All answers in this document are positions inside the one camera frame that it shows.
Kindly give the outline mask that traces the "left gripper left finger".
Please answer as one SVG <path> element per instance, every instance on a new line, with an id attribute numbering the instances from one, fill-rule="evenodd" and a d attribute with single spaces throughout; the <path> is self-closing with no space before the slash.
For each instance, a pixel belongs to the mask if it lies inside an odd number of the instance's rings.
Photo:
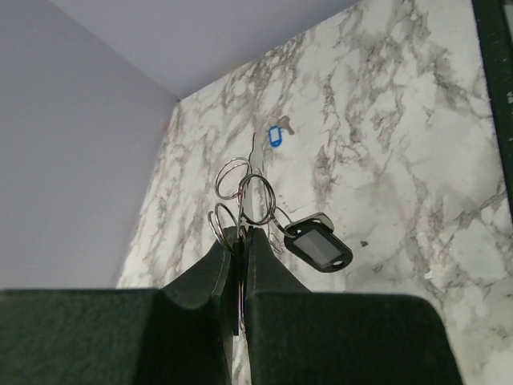
<path id="1" fill-rule="evenodd" d="M 3 290 L 4 384 L 229 384 L 234 228 L 163 288 Z"/>

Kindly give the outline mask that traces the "black tag key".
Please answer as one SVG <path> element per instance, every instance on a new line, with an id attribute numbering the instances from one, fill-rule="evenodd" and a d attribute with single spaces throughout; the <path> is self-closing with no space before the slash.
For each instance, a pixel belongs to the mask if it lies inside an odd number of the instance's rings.
<path id="1" fill-rule="evenodd" d="M 325 213 L 314 213 L 284 227 L 285 248 L 321 273 L 343 270 L 353 261 L 352 250 L 334 235 Z"/>

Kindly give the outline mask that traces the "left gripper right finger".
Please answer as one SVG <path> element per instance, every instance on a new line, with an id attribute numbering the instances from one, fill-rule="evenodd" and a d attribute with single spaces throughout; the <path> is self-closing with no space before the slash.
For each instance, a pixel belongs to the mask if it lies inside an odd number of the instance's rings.
<path id="1" fill-rule="evenodd" d="M 460 384 L 445 327 L 425 299 L 312 292 L 262 229 L 244 245 L 244 326 L 255 384 Z"/>

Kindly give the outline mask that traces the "metal key ring plate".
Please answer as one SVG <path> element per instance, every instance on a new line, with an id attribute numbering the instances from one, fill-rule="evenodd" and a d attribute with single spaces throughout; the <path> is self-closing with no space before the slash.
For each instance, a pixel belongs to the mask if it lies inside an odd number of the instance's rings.
<path id="1" fill-rule="evenodd" d="M 220 191 L 220 186 L 225 177 L 237 168 L 246 167 L 245 174 L 237 183 L 233 192 L 226 195 Z M 260 181 L 263 185 L 265 213 L 261 219 L 253 215 L 253 185 Z M 249 228 L 252 226 L 265 226 L 273 223 L 282 233 L 287 233 L 285 227 L 278 221 L 276 213 L 285 211 L 277 206 L 276 194 L 272 185 L 265 176 L 264 149 L 261 135 L 252 135 L 252 148 L 248 156 L 238 156 L 228 160 L 216 174 L 214 180 L 214 192 L 220 199 L 214 209 L 208 212 L 208 225 L 217 240 L 225 250 L 236 255 L 243 248 Z M 235 225 L 235 240 L 230 241 L 228 234 L 221 225 L 220 210 L 226 211 Z"/>

